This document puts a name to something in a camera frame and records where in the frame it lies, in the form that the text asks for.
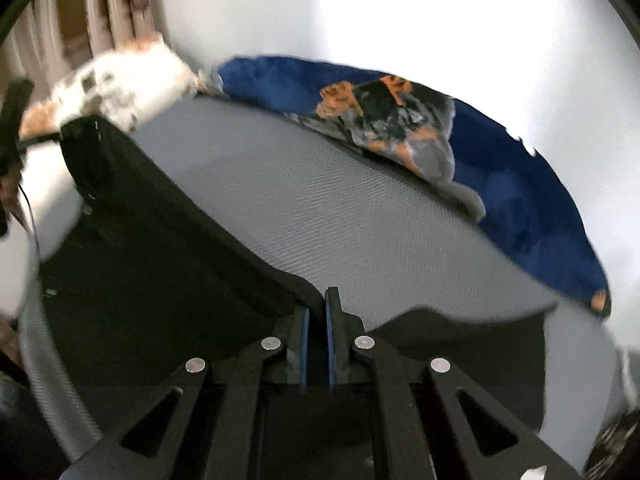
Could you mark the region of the black pants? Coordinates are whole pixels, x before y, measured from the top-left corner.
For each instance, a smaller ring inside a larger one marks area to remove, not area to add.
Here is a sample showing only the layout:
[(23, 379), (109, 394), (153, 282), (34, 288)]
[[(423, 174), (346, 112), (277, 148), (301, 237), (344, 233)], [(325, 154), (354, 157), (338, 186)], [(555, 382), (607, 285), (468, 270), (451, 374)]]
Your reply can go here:
[(180, 136), (164, 117), (140, 148), (98, 116), (62, 131), (67, 168), (88, 205), (42, 269), (58, 289), (48, 323), (67, 376), (91, 415), (104, 422), (129, 390), (157, 386), (190, 356), (235, 356), (296, 308), (310, 313), (307, 389), (329, 385), (322, 283), (347, 302), (347, 327), (370, 318), (372, 333), (403, 356), (443, 356), (532, 429), (544, 420), (547, 309), (513, 321), (471, 322), (431, 307), (426, 297), (458, 286), (436, 254), (446, 207), (416, 181), (364, 168), (329, 148), (340, 173), (253, 155), (206, 168), (192, 184), (206, 200), (238, 188), (241, 217), (270, 241), (248, 248), (154, 162), (163, 140), (212, 152), (236, 139), (225, 126), (191, 126)]

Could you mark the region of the white floral pillow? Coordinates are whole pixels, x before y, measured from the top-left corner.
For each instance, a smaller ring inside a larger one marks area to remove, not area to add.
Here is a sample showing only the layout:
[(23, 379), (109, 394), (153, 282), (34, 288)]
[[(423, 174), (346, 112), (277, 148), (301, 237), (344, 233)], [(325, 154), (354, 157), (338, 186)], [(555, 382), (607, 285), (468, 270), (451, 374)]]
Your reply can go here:
[[(126, 133), (198, 92), (201, 77), (159, 34), (134, 39), (99, 54), (56, 82), (42, 101), (30, 104), (20, 129), (27, 140), (93, 113)], [(1, 317), (13, 321), (37, 258), (47, 260), (79, 217), (81, 198), (55, 144), (31, 148), (26, 158), (26, 204), (18, 196), (21, 166), (1, 177)]]

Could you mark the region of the beige curtain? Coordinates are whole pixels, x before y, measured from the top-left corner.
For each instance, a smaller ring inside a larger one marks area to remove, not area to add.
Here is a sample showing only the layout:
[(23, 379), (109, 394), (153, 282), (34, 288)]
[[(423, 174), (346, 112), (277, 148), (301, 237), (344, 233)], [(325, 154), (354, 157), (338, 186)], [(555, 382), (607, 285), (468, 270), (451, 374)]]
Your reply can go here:
[(155, 32), (155, 0), (1, 0), (1, 82), (35, 95), (98, 54)]

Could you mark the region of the grey mesh mattress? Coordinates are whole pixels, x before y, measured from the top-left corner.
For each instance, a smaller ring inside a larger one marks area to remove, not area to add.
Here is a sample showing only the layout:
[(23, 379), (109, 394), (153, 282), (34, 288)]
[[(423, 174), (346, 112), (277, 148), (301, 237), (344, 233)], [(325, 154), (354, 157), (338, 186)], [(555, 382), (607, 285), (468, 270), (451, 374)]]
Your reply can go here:
[(69, 479), (578, 479), (601, 322), (405, 171), (197, 98), (67, 126), (72, 224), (21, 318)]

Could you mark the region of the navy floral blanket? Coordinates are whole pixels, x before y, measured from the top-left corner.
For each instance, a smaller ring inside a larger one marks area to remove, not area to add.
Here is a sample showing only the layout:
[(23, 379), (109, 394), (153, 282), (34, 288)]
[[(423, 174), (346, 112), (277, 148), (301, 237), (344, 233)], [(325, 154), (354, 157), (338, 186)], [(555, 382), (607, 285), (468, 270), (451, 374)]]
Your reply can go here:
[(468, 103), (378, 70), (277, 55), (232, 58), (209, 87), (406, 168), (532, 278), (610, 315), (605, 270), (566, 187)]

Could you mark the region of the black white striped knit item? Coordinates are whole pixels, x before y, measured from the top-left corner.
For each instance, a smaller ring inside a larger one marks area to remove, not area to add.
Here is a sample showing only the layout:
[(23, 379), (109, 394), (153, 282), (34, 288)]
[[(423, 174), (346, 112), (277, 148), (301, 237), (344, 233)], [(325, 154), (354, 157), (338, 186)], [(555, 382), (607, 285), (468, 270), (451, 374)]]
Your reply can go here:
[(589, 480), (639, 480), (639, 411), (623, 414), (600, 433), (585, 466)]

